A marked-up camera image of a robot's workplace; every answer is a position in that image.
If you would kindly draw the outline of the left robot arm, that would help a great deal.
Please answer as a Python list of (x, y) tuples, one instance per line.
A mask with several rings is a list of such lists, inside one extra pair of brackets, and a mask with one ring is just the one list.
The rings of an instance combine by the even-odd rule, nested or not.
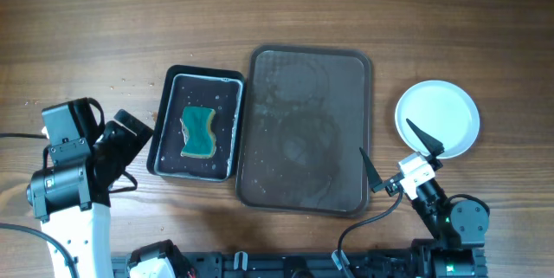
[(153, 135), (146, 124), (119, 110), (105, 119), (97, 100), (81, 98), (42, 110), (49, 144), (27, 198), (57, 277), (111, 277), (113, 183)]

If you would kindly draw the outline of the pale blue plate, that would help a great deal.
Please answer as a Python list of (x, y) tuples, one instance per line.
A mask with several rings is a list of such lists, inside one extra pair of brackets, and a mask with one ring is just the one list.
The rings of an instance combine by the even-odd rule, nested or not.
[(480, 133), (475, 102), (467, 92), (447, 81), (422, 81), (410, 87), (396, 104), (394, 121), (401, 139), (416, 152), (428, 154), (409, 123), (441, 141), (442, 159), (466, 152)]

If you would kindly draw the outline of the green yellow sponge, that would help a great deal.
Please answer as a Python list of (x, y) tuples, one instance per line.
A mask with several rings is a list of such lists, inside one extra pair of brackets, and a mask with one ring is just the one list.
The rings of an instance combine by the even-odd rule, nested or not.
[(216, 136), (211, 129), (216, 111), (208, 107), (185, 107), (181, 116), (184, 147), (182, 157), (212, 158)]

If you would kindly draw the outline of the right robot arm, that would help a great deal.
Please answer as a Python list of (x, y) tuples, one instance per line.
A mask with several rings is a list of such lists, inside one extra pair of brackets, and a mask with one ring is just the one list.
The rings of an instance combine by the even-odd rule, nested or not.
[[(442, 168), (438, 156), (442, 142), (407, 121), (429, 155), (415, 152), (398, 163), (399, 172), (382, 180), (368, 154), (361, 152), (369, 188), (397, 196), (385, 212), (348, 227), (338, 239), (332, 259), (345, 277), (487, 277), (484, 255), (490, 208), (477, 197), (457, 194), (448, 197), (435, 180)], [(431, 240), (415, 239), (406, 249), (373, 249), (362, 256), (346, 255), (345, 236), (352, 230), (376, 222), (392, 213), (407, 197), (421, 218)]]

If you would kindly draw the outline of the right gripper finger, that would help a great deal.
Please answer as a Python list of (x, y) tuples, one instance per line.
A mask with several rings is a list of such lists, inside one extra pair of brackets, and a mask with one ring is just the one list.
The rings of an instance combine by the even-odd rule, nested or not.
[(364, 169), (368, 179), (368, 185), (371, 190), (378, 190), (380, 185), (383, 183), (383, 180), (380, 178), (375, 166), (372, 164), (369, 155), (366, 151), (360, 147), (359, 151), (362, 155), (364, 162)]
[(441, 141), (424, 132), (410, 119), (406, 119), (406, 122), (408, 123), (410, 129), (413, 131), (416, 137), (422, 142), (432, 158), (437, 158), (444, 153), (444, 145)]

